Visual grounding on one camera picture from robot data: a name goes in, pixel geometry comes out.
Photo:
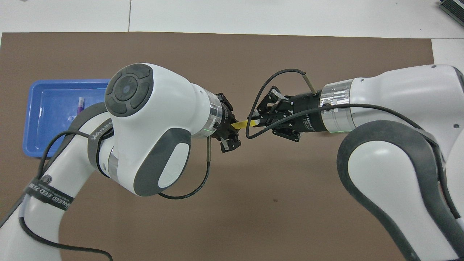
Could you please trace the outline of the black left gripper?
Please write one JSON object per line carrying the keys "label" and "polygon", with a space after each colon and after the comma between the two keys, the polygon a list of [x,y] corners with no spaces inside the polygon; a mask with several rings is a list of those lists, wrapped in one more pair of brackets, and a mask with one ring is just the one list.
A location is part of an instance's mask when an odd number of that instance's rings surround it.
{"label": "black left gripper", "polygon": [[221,102],[223,115],[217,126],[213,137],[221,142],[222,153],[230,152],[241,146],[241,141],[238,139],[238,135],[232,135],[231,122],[238,122],[232,113],[233,107],[223,93],[216,94],[217,98]]}

